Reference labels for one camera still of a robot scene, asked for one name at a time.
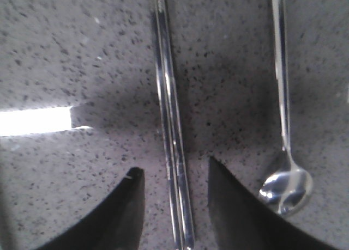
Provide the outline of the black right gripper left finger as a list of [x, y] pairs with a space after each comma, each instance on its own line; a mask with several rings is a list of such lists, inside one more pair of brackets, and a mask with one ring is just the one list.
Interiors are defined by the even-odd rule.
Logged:
[[145, 173], [130, 168], [87, 216], [39, 249], [138, 249], [145, 216]]

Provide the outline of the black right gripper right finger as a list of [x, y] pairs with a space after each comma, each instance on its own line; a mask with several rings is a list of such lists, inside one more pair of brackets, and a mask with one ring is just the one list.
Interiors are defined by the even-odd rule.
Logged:
[[333, 249], [269, 210], [215, 157], [208, 208], [219, 249]]

